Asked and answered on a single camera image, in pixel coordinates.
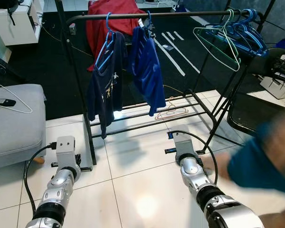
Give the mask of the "royal blue t-shirt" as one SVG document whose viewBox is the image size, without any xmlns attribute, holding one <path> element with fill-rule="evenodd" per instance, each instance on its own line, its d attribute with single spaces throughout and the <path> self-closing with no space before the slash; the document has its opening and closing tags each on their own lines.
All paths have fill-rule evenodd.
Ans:
<svg viewBox="0 0 285 228">
<path fill-rule="evenodd" d="M 154 40 L 148 30 L 142 27 L 133 29 L 127 71 L 133 76 L 136 89 L 149 105 L 149 116 L 166 106 L 163 76 Z"/>
</svg>

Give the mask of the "person's hand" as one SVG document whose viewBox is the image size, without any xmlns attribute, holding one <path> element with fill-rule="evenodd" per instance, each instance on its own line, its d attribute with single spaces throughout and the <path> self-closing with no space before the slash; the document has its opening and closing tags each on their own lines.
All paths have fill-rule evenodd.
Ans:
<svg viewBox="0 0 285 228">
<path fill-rule="evenodd" d="M 229 153 L 218 153 L 215 155 L 203 154 L 200 155 L 201 160 L 203 161 L 205 167 L 210 170 L 213 170 L 216 175 L 220 176 L 225 180 L 230 180 L 228 165 L 231 159 Z"/>
</svg>

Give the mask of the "grey upholstered ottoman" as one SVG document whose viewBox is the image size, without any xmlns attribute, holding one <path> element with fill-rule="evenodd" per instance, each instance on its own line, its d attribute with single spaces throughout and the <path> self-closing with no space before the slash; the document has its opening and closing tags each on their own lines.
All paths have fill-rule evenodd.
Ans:
<svg viewBox="0 0 285 228">
<path fill-rule="evenodd" d="M 27 161 L 46 145 L 46 98 L 42 86 L 28 83 L 6 87 L 26 102 L 33 112 L 24 114 L 0 108 L 0 168 Z M 16 100 L 2 88 L 0 98 Z M 29 110 L 23 104 L 13 108 Z"/>
</svg>

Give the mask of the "person in teal clothes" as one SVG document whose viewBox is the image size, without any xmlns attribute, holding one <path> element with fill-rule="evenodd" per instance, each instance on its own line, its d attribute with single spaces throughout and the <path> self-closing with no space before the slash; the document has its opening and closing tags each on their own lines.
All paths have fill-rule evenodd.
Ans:
<svg viewBox="0 0 285 228">
<path fill-rule="evenodd" d="M 285 194 L 285 112 L 260 124 L 256 135 L 227 159 L 225 176 L 244 188 Z"/>
</svg>

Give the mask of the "small black phone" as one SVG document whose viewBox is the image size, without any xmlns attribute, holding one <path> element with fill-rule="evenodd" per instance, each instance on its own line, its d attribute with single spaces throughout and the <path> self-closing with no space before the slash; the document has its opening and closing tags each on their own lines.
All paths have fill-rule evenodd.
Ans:
<svg viewBox="0 0 285 228">
<path fill-rule="evenodd" d="M 13 107 L 13 106 L 15 106 L 15 104 L 16 104 L 15 100 L 11 100 L 8 98 L 0 98 L 0 106 Z"/>
</svg>

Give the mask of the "long white tape strip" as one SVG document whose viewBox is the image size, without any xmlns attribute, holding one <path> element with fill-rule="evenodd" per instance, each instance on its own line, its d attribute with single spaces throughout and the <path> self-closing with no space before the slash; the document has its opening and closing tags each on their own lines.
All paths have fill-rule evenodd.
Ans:
<svg viewBox="0 0 285 228">
<path fill-rule="evenodd" d="M 155 38 L 153 38 L 153 41 L 155 42 L 156 45 L 159 46 L 160 50 L 166 54 L 166 57 L 171 61 L 171 63 L 174 65 L 174 67 L 178 70 L 178 72 L 184 77 L 185 72 L 179 67 L 179 65 L 175 62 L 174 58 L 168 53 L 166 49 L 159 43 L 159 41 Z"/>
<path fill-rule="evenodd" d="M 190 61 L 190 59 L 188 59 L 188 58 L 184 55 L 184 53 L 175 45 L 175 43 L 173 43 L 173 41 L 172 41 L 171 39 L 169 39 L 164 33 L 161 33 L 161 35 L 168 41 L 168 43 L 171 44 L 171 46 L 173 46 L 173 47 L 175 48 L 175 50 L 177 50 L 177 52 L 179 52 L 179 54 L 182 55 L 183 58 L 186 59 L 186 61 L 191 65 L 191 67 L 194 68 L 194 70 L 196 70 L 196 72 L 197 72 L 198 74 L 201 73 L 200 70 Z"/>
</svg>

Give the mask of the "black folding chair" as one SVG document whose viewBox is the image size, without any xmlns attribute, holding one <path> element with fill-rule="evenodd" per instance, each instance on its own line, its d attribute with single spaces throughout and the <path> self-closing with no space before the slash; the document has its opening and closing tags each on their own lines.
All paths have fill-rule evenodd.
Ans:
<svg viewBox="0 0 285 228">
<path fill-rule="evenodd" d="M 271 59 L 285 59 L 285 48 L 269 48 L 266 55 L 251 59 L 244 70 L 243 77 L 265 76 L 266 63 Z M 227 122 L 236 130 L 248 135 L 256 135 L 258 126 L 269 122 L 283 112 L 285 112 L 285 106 L 241 93 L 239 89 L 235 89 L 229 102 Z"/>
</svg>

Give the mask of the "black backpack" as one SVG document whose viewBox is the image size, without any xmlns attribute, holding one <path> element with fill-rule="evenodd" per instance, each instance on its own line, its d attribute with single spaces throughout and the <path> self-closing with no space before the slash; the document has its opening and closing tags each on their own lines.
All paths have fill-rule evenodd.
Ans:
<svg viewBox="0 0 285 228">
<path fill-rule="evenodd" d="M 8 65 L 6 61 L 4 61 L 2 58 L 0 58 L 0 84 L 2 83 L 2 80 L 10 79 L 11 81 L 14 81 L 18 84 L 24 84 L 27 81 L 15 70 Z"/>
</svg>

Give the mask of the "white and black gadget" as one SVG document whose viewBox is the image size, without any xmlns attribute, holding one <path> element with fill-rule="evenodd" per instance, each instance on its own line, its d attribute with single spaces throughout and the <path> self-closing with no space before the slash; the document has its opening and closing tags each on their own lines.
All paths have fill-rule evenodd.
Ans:
<svg viewBox="0 0 285 228">
<path fill-rule="evenodd" d="M 276 99 L 285 98 L 285 59 L 271 59 L 266 63 L 267 73 L 261 85 Z"/>
</svg>

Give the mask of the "red cloth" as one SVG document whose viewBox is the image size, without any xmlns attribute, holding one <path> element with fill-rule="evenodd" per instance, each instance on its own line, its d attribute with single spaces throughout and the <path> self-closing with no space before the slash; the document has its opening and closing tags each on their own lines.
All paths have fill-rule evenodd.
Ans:
<svg viewBox="0 0 285 228">
<path fill-rule="evenodd" d="M 135 0 L 91 0 L 88 2 L 88 15 L 100 14 L 145 14 L 138 8 Z M 133 29 L 138 26 L 137 18 L 109 19 L 103 17 L 100 20 L 85 22 L 86 36 L 94 59 L 98 57 L 106 33 L 111 29 L 123 35 L 133 35 Z"/>
</svg>

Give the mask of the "black metal clothes rack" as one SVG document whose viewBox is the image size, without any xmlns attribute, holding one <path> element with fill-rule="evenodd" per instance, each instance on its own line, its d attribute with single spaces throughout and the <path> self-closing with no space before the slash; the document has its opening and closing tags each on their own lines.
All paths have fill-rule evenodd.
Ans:
<svg viewBox="0 0 285 228">
<path fill-rule="evenodd" d="M 258 24 L 258 29 L 259 32 L 262 30 L 263 25 L 266 22 L 266 19 L 268 17 L 268 13 L 270 13 L 274 3 L 276 0 L 270 0 L 270 3 L 266 9 L 266 13 L 258 13 L 258 17 L 260 17 L 259 21 L 255 21 L 253 20 L 254 23 Z M 74 46 L 71 42 L 70 39 L 71 35 L 69 35 L 68 30 L 68 25 L 71 23 L 75 23 L 76 21 L 89 21 L 89 20 L 100 20 L 103 17 L 106 17 L 106 14 L 100 14 L 100 15 L 77 15 L 75 17 L 71 17 L 69 19 L 65 19 L 65 15 L 64 15 L 64 5 L 63 5 L 63 0 L 54 0 L 55 5 L 57 7 L 57 12 L 58 12 L 58 17 L 59 17 L 59 21 L 60 21 L 60 35 L 61 35 L 61 43 L 62 46 L 64 48 L 64 52 L 66 54 L 66 58 L 68 59 L 69 63 L 72 65 L 73 67 L 73 72 L 74 72 L 74 76 L 75 76 L 75 80 L 76 80 L 76 88 L 77 91 L 79 92 L 79 98 L 82 104 L 82 115 L 83 115 L 83 135 L 84 137 L 86 137 L 86 149 L 81 153 L 81 158 L 83 159 L 83 163 L 81 164 L 81 167 L 94 167 L 94 165 L 97 165 L 97 157 L 95 156 L 95 149 L 94 149 L 94 143 L 93 143 L 93 139 L 100 137 L 101 134 L 96 134 L 93 135 L 91 133 L 91 126 L 97 126 L 98 124 L 90 124 L 91 121 L 88 118 L 88 109 L 87 109 L 87 104 L 86 104 L 86 98 L 84 98 L 84 94 L 83 94 L 83 89 L 82 89 L 82 83 L 80 82 L 80 74 L 79 74 L 79 68 L 77 67 L 77 61 L 74 59 L 74 54 L 73 54 L 73 50 L 74 50 Z M 200 16 L 227 16 L 229 15 L 229 13 L 226 10 L 223 11 L 199 11 L 199 12 L 162 12 L 162 13 L 151 13 L 151 17 L 200 17 Z M 110 16 L 110 19 L 126 19 L 126 18 L 147 18 L 148 15 L 146 14 L 112 14 Z M 240 75 L 240 79 L 239 81 L 233 85 L 232 90 L 230 92 L 230 94 L 227 97 L 224 97 L 225 102 L 221 104 L 221 106 L 216 106 L 215 107 L 215 113 L 212 113 L 209 111 L 209 109 L 206 107 L 205 104 L 203 104 L 203 102 L 201 101 L 201 98 L 199 98 L 198 95 L 196 95 L 196 85 L 197 82 L 195 83 L 193 89 L 188 88 L 188 92 L 187 93 L 182 93 L 180 95 L 180 97 L 178 99 L 185 99 L 186 101 L 187 98 L 192 97 L 194 98 L 194 100 L 196 101 L 195 104 L 188 104 L 188 105 L 184 105 L 184 106 L 179 106 L 178 108 L 189 108 L 189 107 L 195 107 L 200 106 L 201 108 L 203 108 L 204 112 L 199 112 L 199 113 L 193 113 L 193 114 L 188 114 L 188 115 L 184 115 L 181 117 L 177 117 L 174 119 L 167 119 L 167 120 L 160 120 L 155 121 L 155 122 L 151 122 L 148 124 L 142 124 L 140 126 L 136 126 L 134 128 L 123 128 L 122 130 L 119 131 L 112 131 L 109 133 L 106 133 L 106 135 L 115 135 L 115 134 L 120 134 L 120 133 L 124 133 L 127 131 L 133 131 L 133 130 L 138 130 L 140 128 L 146 128 L 149 126 L 153 126 L 156 124 L 164 124 L 164 123 L 168 123 L 168 122 L 172 122 L 174 120 L 179 120 L 179 119 L 185 119 L 188 117 L 193 117 L 193 116 L 197 116 L 197 115 L 202 115 L 202 114 L 206 114 L 209 116 L 210 120 L 212 121 L 212 128 L 210 129 L 210 134 L 209 134 L 209 139 L 206 141 L 200 140 L 202 141 L 202 143 L 207 143 L 206 146 L 204 146 L 204 148 L 201 150 L 201 152 L 206 152 L 211 149 L 209 146 L 209 143 L 211 143 L 211 140 L 214 138 L 214 136 L 221 138 L 225 141 L 228 141 L 230 143 L 233 143 L 237 146 L 243 146 L 241 143 L 238 143 L 237 141 L 232 141 L 229 138 L 224 137 L 223 135 L 217 134 L 216 131 L 218 130 L 220 123 L 222 122 L 222 119 L 224 117 L 224 115 L 227 113 L 228 111 L 228 107 L 229 107 L 229 102 L 231 100 L 231 96 L 232 93 L 235 92 L 235 89 L 239 89 L 242 81 L 244 80 L 243 74 L 244 74 L 244 70 L 242 71 L 243 73 Z M 216 119 L 216 115 L 221 114 L 220 117 L 218 119 Z"/>
</svg>

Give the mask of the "white cabinet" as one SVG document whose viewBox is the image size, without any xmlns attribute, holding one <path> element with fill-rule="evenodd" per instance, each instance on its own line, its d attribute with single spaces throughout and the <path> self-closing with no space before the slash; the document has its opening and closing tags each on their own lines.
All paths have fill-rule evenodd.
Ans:
<svg viewBox="0 0 285 228">
<path fill-rule="evenodd" d="M 10 15 L 0 9 L 0 38 L 6 46 L 39 42 L 45 0 L 24 0 Z"/>
</svg>

